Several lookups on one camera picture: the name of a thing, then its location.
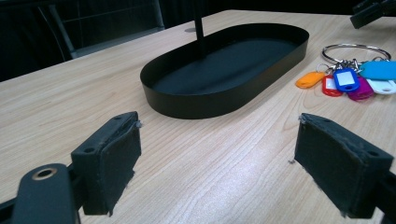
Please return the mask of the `black oval tray with post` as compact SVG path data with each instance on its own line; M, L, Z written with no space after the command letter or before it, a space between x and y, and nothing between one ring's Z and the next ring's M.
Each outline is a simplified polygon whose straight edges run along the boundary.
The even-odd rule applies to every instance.
M177 119L231 113L271 86L306 54L309 33L282 23L245 23L211 35L192 0L196 39L147 63L140 79L148 104Z

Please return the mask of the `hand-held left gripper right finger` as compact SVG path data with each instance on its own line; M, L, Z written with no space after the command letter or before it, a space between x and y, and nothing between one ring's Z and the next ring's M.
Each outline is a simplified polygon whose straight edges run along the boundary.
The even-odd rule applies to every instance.
M342 215L394 218L393 157L336 122L303 113L294 159Z

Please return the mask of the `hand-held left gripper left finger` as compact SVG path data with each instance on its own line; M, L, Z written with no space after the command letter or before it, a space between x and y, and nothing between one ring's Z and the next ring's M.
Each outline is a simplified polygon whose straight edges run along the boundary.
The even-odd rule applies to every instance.
M135 111L117 115L71 153L74 172L86 187L86 215L112 215L141 156L140 128Z

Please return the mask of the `dark chair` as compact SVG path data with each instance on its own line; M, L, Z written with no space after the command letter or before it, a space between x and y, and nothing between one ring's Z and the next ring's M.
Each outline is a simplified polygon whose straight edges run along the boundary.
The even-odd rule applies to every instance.
M159 0L50 0L38 11L65 61L164 29Z

